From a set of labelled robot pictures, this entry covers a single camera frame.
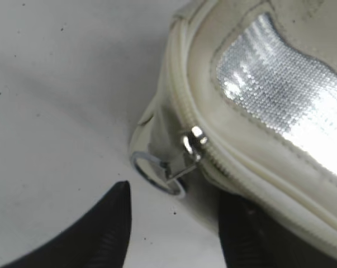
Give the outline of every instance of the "white bag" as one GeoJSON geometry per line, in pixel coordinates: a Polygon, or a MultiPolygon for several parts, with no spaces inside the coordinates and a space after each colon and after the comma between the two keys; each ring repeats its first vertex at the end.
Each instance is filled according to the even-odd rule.
{"type": "Polygon", "coordinates": [[[337,259],[337,0],[178,11],[131,154],[208,225],[214,185],[337,259]]]}

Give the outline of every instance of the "silver ring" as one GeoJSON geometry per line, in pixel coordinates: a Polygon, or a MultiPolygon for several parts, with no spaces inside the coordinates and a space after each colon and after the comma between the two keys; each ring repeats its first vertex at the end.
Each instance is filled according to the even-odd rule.
{"type": "Polygon", "coordinates": [[[169,187],[169,184],[167,184],[167,187],[163,187],[162,185],[158,184],[156,181],[154,181],[152,178],[150,178],[146,172],[139,166],[137,161],[139,159],[144,159],[146,161],[152,162],[156,164],[158,167],[163,169],[165,173],[167,174],[167,171],[169,169],[169,164],[167,162],[162,161],[161,159],[142,151],[136,151],[133,152],[131,155],[131,165],[137,170],[137,172],[146,180],[148,181],[152,186],[156,187],[157,189],[163,191],[166,194],[173,195],[179,199],[184,198],[186,196],[186,190],[184,189],[183,185],[177,180],[172,180],[169,184],[174,184],[177,189],[172,189],[169,187]]]}

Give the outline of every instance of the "zipper tab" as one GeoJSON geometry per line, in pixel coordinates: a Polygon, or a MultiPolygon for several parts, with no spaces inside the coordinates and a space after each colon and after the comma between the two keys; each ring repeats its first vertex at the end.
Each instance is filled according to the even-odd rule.
{"type": "Polygon", "coordinates": [[[186,194],[186,190],[179,179],[197,168],[197,164],[204,156],[202,146],[208,142],[208,138],[198,126],[194,126],[189,131],[184,132],[181,139],[183,152],[168,162],[162,161],[148,152],[137,151],[131,156],[133,167],[144,179],[161,191],[175,195],[178,198],[184,198],[186,194]],[[164,178],[162,178],[162,176],[160,176],[161,178],[158,175],[157,176],[165,186],[161,186],[155,180],[150,178],[138,164],[138,160],[140,159],[146,160],[163,170],[164,178]]]}

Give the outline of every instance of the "white backdrop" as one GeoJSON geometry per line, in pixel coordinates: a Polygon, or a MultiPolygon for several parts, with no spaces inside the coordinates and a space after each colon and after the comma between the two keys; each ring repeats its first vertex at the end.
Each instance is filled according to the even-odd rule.
{"type": "Polygon", "coordinates": [[[224,267],[218,238],[131,170],[185,0],[0,0],[0,265],[132,185],[125,267],[224,267]]]}

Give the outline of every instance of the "silver sequin panel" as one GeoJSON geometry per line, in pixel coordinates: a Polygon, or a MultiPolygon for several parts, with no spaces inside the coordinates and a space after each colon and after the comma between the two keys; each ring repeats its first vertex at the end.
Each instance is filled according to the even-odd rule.
{"type": "Polygon", "coordinates": [[[223,53],[224,95],[337,175],[337,75],[260,15],[223,53]]]}

